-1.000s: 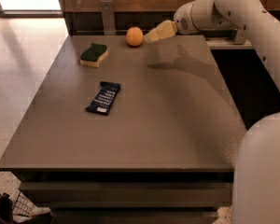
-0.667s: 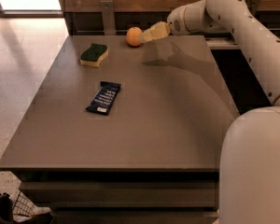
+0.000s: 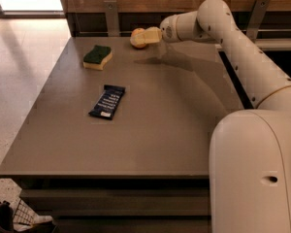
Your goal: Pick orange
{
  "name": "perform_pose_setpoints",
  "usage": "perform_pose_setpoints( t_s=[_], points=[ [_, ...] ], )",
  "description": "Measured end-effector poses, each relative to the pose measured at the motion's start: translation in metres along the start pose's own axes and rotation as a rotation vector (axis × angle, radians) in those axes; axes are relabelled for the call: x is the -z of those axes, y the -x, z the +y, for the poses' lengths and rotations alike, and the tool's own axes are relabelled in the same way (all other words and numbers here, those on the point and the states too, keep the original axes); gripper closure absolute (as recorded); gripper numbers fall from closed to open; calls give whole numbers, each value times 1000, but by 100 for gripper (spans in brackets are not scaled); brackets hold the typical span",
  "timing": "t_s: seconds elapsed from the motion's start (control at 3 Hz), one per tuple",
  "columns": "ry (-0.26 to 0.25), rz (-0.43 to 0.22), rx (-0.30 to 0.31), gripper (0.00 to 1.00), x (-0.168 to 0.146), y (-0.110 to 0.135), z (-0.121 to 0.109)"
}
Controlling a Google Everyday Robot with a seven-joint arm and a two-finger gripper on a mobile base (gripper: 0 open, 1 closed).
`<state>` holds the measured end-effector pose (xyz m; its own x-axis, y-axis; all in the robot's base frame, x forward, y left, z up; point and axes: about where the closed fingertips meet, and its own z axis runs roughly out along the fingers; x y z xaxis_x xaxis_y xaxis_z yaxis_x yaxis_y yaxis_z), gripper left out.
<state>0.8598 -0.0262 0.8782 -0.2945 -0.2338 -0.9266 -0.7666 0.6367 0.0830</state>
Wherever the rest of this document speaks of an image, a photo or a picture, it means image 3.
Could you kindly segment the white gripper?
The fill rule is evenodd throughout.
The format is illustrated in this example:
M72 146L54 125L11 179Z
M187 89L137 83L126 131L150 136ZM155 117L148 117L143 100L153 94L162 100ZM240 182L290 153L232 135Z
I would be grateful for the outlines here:
M166 17L160 23L160 29L158 27L149 27L145 29L143 32L145 43L148 44L155 44L163 40L165 42L173 43L178 40L177 35L177 19L176 15Z

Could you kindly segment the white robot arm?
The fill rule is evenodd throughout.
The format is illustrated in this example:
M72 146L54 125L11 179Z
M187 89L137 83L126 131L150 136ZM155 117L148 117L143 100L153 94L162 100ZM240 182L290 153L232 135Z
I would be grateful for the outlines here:
M165 18L133 46L215 40L253 107L229 114L210 140L212 233L291 233L291 78L236 25L223 0Z

